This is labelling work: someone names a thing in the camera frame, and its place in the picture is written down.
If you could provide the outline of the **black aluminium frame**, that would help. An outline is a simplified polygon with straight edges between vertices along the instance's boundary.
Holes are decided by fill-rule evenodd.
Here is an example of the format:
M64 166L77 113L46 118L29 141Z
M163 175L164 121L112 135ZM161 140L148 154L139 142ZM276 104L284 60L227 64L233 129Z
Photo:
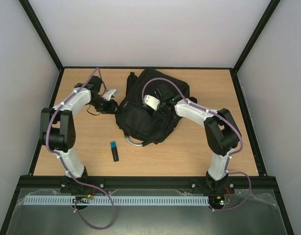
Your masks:
M57 69L59 70L59 75L55 84L55 88L51 97L50 104L53 105L55 98L57 97L59 86L62 81L62 77L64 71L67 70L67 67L64 67L57 56L46 32L44 31L35 11L33 10L31 4L27 0L20 1L22 8L24 9L26 15L30 19L32 25L37 31L39 37L41 38L44 46L49 52L51 58L53 59ZM261 152L259 150L259 145L257 142L257 138L255 135L255 131L253 128L253 124L251 124L251 117L249 111L246 109L246 99L244 94L242 93L242 88L240 81L238 79L237 73L241 68L242 64L246 60L249 55L251 49L255 45L255 42L258 40L260 34L262 33L264 27L267 22L273 15L275 9L279 4L278 0L272 0L269 2L266 10L264 11L262 17L260 18L255 30L253 31L250 39L248 40L245 48L243 49L241 55L239 56L235 66L230 68L230 76L232 78L232 83L234 85L236 97L239 103L239 107L241 110L241 114L244 120L244 124L246 126L247 135L250 139L250 145L252 148L252 152L255 159L256 168L259 171L258 176L250 177L252 182L253 189L272 189L274 191L277 204L280 209L280 214L282 216L282 222L284 224L286 233L288 235L292 235L293 229L277 184L277 180L273 176L269 176L265 164L263 162L263 158ZM41 150L41 143L38 143L33 155L33 159L28 171L27 175L21 176L14 195L11 199L8 211L5 216L5 220L2 224L0 234L5 235L10 228L10 223L12 220L12 215L15 211L16 200L19 198L20 190L23 188L49 188L54 187L57 188L59 186L59 181L63 179L62 176L33 176L33 172L37 165L38 154ZM197 182L197 186L195 189L195 193L198 192L206 192L207 188L202 185L202 181L205 179L204 176L186 176L186 177L126 177L126 176L91 176L91 180L95 183L106 183L109 189L116 189L118 186L122 186L123 188L128 188L129 186L133 186L135 189L149 189L153 187L154 189L188 189L191 183Z

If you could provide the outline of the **blue black highlighter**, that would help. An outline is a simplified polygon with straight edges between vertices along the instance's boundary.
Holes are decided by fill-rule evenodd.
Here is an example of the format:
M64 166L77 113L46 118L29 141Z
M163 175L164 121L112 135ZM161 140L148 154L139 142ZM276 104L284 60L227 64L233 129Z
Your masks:
M114 160L114 162L118 162L119 157L118 157L116 142L115 141L110 142L110 146L111 146L111 152L112 152L113 160Z

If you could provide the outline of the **black student backpack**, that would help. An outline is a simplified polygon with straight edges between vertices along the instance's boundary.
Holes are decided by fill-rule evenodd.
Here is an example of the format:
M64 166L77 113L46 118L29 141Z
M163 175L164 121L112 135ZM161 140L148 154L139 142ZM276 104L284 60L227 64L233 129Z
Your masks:
M164 97L177 96L177 88L186 98L197 103L197 99L190 96L189 85L182 80L155 69L145 69L139 76L134 72L130 73L127 77L125 97L115 114L116 124L129 144L136 147L144 147L150 143L158 144L174 131L181 117L173 111L173 116L169 119L152 118L154 110L144 106L142 96L155 96L157 90L163 92Z

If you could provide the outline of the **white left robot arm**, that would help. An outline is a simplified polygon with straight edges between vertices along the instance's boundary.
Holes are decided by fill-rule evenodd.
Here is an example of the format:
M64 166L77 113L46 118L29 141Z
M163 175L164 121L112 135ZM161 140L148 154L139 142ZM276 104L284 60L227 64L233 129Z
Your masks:
M114 114L118 107L114 98L116 89L104 89L104 82L92 76L85 83L77 83L71 94L61 103L41 111L40 140L47 150L57 156L67 177L81 178L86 171L74 147L76 130L74 117L86 105L93 106L101 114Z

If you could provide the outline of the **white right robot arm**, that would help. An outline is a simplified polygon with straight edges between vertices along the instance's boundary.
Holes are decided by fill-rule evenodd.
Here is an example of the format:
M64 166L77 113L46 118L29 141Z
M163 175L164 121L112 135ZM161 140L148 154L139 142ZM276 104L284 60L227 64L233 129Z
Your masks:
M244 143L238 127L227 109L213 110L186 98L179 88L177 96L163 96L155 91L155 96L143 95L143 103L153 110L170 109L176 115L187 118L204 127L208 146L212 151L208 169L207 186L217 192L224 186L223 178L228 175L228 164L232 155L239 153Z

